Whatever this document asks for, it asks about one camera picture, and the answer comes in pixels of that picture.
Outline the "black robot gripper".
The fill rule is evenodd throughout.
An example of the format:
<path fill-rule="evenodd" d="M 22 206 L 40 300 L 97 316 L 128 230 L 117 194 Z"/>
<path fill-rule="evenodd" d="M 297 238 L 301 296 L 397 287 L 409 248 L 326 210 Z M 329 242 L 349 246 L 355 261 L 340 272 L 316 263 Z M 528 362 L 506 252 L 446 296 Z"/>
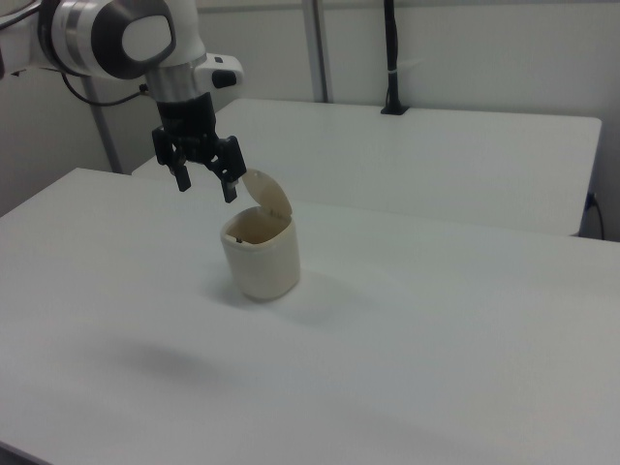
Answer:
<path fill-rule="evenodd" d="M 162 121 L 151 132 L 156 160 L 169 169 L 178 190 L 185 192 L 191 187 L 185 163 L 203 164 L 220 179 L 225 202 L 233 202 L 236 184 L 247 168 L 237 137 L 217 139 L 211 95 L 156 105 Z"/>

